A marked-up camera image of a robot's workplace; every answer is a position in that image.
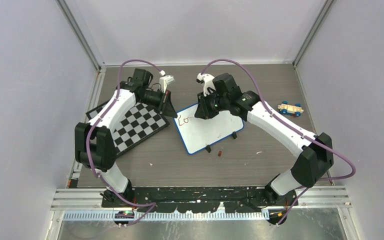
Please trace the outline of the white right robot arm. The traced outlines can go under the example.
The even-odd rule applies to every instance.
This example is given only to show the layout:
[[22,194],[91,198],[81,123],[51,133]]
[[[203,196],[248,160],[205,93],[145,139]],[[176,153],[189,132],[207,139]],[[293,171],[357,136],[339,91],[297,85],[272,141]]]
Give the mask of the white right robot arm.
[[299,129],[257,93],[241,91],[231,74],[199,73],[196,81],[203,86],[203,91],[197,94],[195,118],[210,120],[220,112],[229,112],[270,134],[297,158],[291,169],[277,175],[264,187],[262,194],[271,205],[279,205],[286,194],[298,187],[313,187],[333,166],[333,154],[326,149],[332,147],[329,135]]

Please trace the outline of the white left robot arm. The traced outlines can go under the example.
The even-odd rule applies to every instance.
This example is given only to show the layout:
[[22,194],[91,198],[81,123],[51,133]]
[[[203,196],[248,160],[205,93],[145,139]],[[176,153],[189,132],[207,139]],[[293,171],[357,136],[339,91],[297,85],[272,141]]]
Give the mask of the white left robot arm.
[[122,174],[116,164],[116,146],[112,132],[122,117],[137,103],[152,107],[166,117],[177,117],[167,89],[175,79],[163,70],[159,71],[159,90],[150,83],[153,75],[136,68],[126,81],[119,80],[117,87],[103,109],[89,122],[79,122],[74,128],[75,160],[90,169],[107,190],[103,196],[121,207],[133,205],[134,190],[131,181]]

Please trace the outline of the blue framed whiteboard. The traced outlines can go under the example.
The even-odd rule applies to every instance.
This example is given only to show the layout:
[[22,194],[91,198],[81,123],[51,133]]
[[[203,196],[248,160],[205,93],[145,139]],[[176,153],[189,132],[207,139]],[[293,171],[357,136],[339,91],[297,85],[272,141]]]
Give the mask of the blue framed whiteboard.
[[215,143],[231,137],[244,128],[244,121],[230,114],[229,111],[221,111],[211,119],[195,117],[198,104],[192,104],[180,111],[173,119],[180,139],[186,152],[193,155]]

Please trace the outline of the black white chessboard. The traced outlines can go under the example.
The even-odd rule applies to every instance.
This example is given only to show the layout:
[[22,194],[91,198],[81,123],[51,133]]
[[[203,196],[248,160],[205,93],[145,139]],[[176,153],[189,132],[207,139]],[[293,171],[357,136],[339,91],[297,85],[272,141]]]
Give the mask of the black white chessboard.
[[128,110],[112,132],[116,156],[120,157],[169,126],[165,116],[151,106],[137,103]]

